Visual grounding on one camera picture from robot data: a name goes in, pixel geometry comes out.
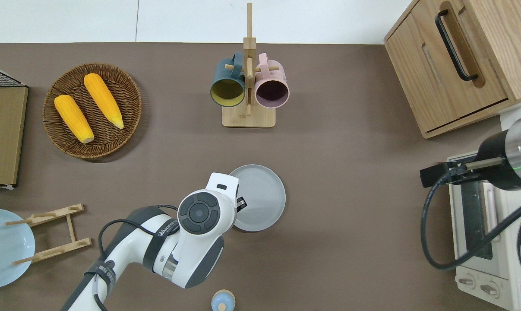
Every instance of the wicker basket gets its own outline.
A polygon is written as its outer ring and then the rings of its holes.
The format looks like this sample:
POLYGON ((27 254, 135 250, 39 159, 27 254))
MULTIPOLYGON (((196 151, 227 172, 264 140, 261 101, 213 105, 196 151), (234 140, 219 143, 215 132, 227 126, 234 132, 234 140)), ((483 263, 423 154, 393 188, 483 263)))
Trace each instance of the wicker basket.
POLYGON ((47 135, 66 154, 81 159, 97 159, 120 149, 136 131, 142 115, 142 96, 127 73, 107 63, 85 63, 63 74, 53 85, 44 102, 43 122, 47 135), (97 73, 111 91, 122 114, 124 128, 119 129, 103 116, 84 86, 84 76, 97 73), (54 106, 55 97, 70 95, 86 117, 94 139, 81 143, 66 126, 54 106))

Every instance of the oven door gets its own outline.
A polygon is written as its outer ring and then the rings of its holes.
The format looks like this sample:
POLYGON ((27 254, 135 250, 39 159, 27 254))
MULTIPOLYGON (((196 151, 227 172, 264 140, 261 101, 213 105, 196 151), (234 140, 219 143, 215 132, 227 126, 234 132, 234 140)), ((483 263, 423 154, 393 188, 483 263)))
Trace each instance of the oven door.
MULTIPOLYGON (((487 181, 449 185, 456 258, 473 248, 505 216, 503 191, 487 181)), ((509 279, 505 239, 497 236, 462 266, 509 279)))

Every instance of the yellow corn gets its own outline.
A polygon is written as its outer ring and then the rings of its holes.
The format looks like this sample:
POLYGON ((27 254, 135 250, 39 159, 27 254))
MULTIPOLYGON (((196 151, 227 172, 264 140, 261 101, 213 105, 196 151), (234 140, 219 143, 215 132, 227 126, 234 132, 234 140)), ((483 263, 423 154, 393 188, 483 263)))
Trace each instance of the yellow corn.
POLYGON ((124 128, 117 102, 100 75, 88 73, 84 76, 84 85, 107 120, 118 128, 124 128))
POLYGON ((89 127, 82 111, 70 95, 55 97, 55 109, 63 118, 70 131, 81 143, 89 143, 93 140, 93 132, 89 127))

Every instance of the toaster oven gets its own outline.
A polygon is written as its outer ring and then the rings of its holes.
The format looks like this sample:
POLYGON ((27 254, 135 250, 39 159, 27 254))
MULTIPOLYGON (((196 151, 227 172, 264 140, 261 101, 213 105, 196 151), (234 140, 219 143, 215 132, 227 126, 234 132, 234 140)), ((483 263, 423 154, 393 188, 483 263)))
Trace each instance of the toaster oven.
MULTIPOLYGON (((469 160, 475 152, 448 158, 469 160)), ((504 191, 487 181, 448 185, 456 258, 475 246, 521 206, 521 190, 504 191)), ((521 310, 521 265, 517 253, 518 219, 483 250, 456 267, 458 288, 507 310, 521 310)))

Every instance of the oven window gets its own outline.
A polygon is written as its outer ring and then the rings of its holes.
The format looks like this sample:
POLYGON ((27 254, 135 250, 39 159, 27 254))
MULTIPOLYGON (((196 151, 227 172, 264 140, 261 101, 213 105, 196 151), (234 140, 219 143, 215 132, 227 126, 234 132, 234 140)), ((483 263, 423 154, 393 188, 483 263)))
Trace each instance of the oven window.
MULTIPOLYGON (((464 230, 466 248, 473 249, 485 235, 485 199, 483 182, 465 183, 461 185, 462 207, 464 208, 464 230)), ((493 259, 493 246, 487 244, 476 257, 493 259)))

